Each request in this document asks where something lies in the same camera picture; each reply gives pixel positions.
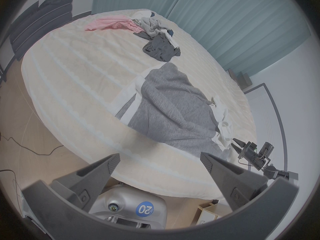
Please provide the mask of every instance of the pink shirt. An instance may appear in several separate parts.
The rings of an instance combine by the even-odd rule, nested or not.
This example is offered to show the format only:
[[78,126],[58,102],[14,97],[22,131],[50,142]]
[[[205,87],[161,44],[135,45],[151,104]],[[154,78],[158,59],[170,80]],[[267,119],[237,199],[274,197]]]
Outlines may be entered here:
[[135,24],[130,18],[125,15],[109,15],[103,18],[96,19],[95,21],[87,24],[84,30],[101,30],[105,28],[120,29],[126,28],[135,33],[144,31],[141,26]]

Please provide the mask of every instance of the bed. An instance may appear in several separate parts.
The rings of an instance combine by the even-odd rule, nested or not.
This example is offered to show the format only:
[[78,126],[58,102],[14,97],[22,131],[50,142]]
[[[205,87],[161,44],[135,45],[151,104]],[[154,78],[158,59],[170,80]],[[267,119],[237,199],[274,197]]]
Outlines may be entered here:
[[[142,51],[146,40],[127,29],[84,31],[111,11],[80,18],[46,34],[25,54],[22,76],[43,124],[74,154],[93,163],[120,153],[112,177],[133,187],[172,197],[223,198],[198,157],[148,139],[118,120],[109,105],[121,88],[163,63]],[[216,60],[174,22],[157,15],[174,31],[181,49],[178,70],[207,97],[227,106],[234,138],[256,142],[248,101]],[[228,160],[238,164],[234,150]]]

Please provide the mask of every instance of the blue round sticker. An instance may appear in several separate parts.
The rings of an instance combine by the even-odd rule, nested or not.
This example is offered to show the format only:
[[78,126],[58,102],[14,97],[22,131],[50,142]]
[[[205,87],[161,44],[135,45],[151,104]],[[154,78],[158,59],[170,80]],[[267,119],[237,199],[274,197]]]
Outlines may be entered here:
[[153,213],[153,210],[154,210],[153,204],[145,201],[137,206],[136,214],[139,217],[147,217]]

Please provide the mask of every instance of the wooden floor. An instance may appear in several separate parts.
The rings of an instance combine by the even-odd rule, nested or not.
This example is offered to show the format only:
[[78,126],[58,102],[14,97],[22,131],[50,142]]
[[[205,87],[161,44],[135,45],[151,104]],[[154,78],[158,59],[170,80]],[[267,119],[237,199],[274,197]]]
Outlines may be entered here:
[[[0,132],[9,139],[13,137],[22,146],[38,154],[49,154],[61,143],[43,125],[27,93],[21,74],[21,62],[14,61],[7,73],[7,82],[0,87]],[[85,167],[87,162],[67,148],[60,147],[50,156],[38,156],[21,148],[12,139],[0,140],[0,170],[13,170],[17,183],[24,189],[42,179],[50,184],[53,179]],[[0,172],[3,192],[19,211],[15,189],[14,174]],[[210,200],[162,196],[167,204],[166,229],[184,228],[195,222],[198,205]]]

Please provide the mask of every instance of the teal curtain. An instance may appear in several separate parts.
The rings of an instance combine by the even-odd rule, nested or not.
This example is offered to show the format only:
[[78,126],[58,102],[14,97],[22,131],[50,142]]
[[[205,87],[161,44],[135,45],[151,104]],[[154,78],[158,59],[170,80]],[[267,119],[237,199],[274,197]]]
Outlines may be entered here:
[[310,36],[293,0],[94,0],[92,12],[140,8],[175,22],[236,74],[256,74]]

